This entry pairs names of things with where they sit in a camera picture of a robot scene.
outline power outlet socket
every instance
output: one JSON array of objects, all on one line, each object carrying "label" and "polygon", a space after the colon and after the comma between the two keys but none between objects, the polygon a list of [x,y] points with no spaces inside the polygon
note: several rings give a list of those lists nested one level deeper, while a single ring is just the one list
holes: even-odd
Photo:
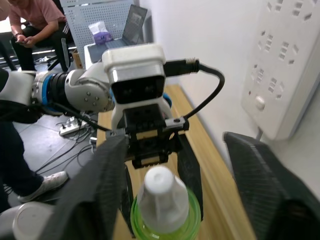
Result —
[{"label": "power outlet socket", "polygon": [[318,86],[320,0],[265,0],[241,104],[271,140],[292,136]]}]

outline white wall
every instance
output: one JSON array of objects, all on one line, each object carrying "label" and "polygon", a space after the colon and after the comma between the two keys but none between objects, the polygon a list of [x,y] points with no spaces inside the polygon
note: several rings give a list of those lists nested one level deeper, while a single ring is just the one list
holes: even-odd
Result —
[{"label": "white wall", "polygon": [[[240,105],[262,0],[139,0],[152,14],[153,38],[168,60],[197,57],[221,70],[222,92],[199,116],[226,164],[230,161],[225,131],[255,137],[258,129]],[[196,106],[217,85],[209,75],[183,76],[179,82]],[[281,162],[298,175],[320,199],[320,89],[288,141],[267,142]]]}]

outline bottle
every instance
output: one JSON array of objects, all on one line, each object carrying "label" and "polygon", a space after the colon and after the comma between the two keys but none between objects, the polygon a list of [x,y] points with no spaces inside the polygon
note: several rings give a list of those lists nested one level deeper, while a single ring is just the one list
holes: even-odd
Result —
[{"label": "bottle", "polygon": [[201,212],[196,196],[167,167],[151,168],[131,207],[138,240],[194,240]]}]

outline gray floor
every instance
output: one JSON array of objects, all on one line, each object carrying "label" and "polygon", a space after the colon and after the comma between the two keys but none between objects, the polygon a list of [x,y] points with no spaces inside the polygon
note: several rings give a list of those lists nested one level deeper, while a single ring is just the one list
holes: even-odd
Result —
[{"label": "gray floor", "polygon": [[[47,65],[39,64],[36,66],[36,69],[38,71],[46,71]],[[54,71],[62,72],[60,65],[55,67]],[[59,135],[59,129],[61,125],[57,124],[66,122],[68,118],[69,117],[64,115],[60,117],[44,115],[34,124],[22,124],[17,122],[13,123],[24,143],[24,158],[33,171],[39,169],[44,163],[48,162],[49,160],[54,159],[57,156],[63,154],[65,151],[70,149],[75,144],[74,140],[67,139]],[[74,149],[72,149],[66,155],[59,158],[50,166],[44,168],[43,171],[49,170],[50,168],[62,163],[71,156],[77,154],[83,147],[89,145],[89,139],[90,136],[88,136],[84,141],[79,143]],[[91,150],[83,152],[81,155],[79,155],[80,164],[84,165],[91,159],[91,157]],[[62,171],[69,162],[70,160],[61,164],[58,167],[55,167],[52,170],[49,170],[43,175],[48,176],[50,174]],[[65,168],[70,178],[74,177],[80,169],[81,166],[77,162],[76,158],[73,159]],[[9,195],[9,203],[12,206],[17,206],[21,204],[20,202],[18,202],[17,196],[14,192]]]}]

